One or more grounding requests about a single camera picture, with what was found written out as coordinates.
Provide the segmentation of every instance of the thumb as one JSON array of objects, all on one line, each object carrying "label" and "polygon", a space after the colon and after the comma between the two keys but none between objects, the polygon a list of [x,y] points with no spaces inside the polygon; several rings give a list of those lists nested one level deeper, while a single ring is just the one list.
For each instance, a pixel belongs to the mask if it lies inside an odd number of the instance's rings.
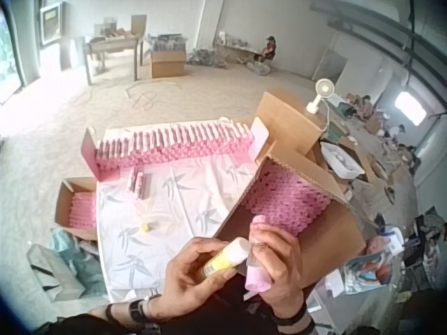
[{"label": "thumb", "polygon": [[231,268],[218,271],[207,277],[202,283],[194,287],[193,291],[196,299],[200,300],[200,303],[206,302],[213,293],[220,290],[236,273],[237,271]]}]

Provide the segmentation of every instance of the hand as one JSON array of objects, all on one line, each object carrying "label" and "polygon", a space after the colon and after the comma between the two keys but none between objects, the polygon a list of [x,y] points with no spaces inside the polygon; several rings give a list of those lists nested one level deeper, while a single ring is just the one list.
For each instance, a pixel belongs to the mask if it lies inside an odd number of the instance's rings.
[{"label": "hand", "polygon": [[161,297],[149,302],[148,317],[168,319],[185,315],[202,306],[213,293],[236,275],[235,269],[226,269],[196,281],[197,271],[228,242],[194,237],[166,268],[165,289]]},{"label": "hand", "polygon": [[272,287],[260,293],[278,318],[291,318],[303,304],[298,286],[302,269],[298,239],[285,230],[263,223],[252,224],[251,236],[264,245],[255,245],[253,254],[272,278]]}]

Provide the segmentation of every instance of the window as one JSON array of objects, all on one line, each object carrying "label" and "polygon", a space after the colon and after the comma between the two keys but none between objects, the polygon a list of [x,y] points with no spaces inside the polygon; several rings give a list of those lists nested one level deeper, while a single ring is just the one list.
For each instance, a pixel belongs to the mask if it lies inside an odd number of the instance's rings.
[{"label": "window", "polygon": [[396,99],[396,107],[408,117],[415,126],[419,126],[427,115],[420,103],[408,92],[402,92]]}]

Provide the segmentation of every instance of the floor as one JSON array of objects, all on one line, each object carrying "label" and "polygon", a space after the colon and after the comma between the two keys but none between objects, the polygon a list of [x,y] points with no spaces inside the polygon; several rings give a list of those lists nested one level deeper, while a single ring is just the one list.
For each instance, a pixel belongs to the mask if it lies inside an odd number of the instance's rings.
[{"label": "floor", "polygon": [[[51,304],[26,259],[29,245],[47,246],[56,227],[61,180],[90,175],[80,155],[86,127],[94,127],[101,137],[107,128],[120,126],[243,117],[253,114],[263,92],[274,87],[306,101],[314,97],[314,83],[282,72],[259,77],[237,65],[227,70],[187,66],[184,77],[151,80],[143,66],[135,83],[131,58],[106,64],[109,71],[93,77],[92,87],[83,68],[68,70],[38,80],[0,110],[0,133],[7,137],[0,152],[0,288],[30,328],[107,302],[100,297]],[[406,226],[416,209],[416,195],[410,179],[397,189],[397,206],[386,211],[396,225]],[[389,289],[382,289],[352,313],[379,309],[383,314],[386,308],[379,302],[391,299]]]}]

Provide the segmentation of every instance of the chair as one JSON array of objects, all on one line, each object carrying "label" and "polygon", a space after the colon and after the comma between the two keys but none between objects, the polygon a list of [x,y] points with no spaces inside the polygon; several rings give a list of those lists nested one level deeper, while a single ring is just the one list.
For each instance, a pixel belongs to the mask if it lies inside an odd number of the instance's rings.
[{"label": "chair", "polygon": [[146,32],[147,15],[132,15],[131,33],[132,35],[141,36],[140,44],[140,66],[142,66],[142,46],[144,44],[144,36]]}]

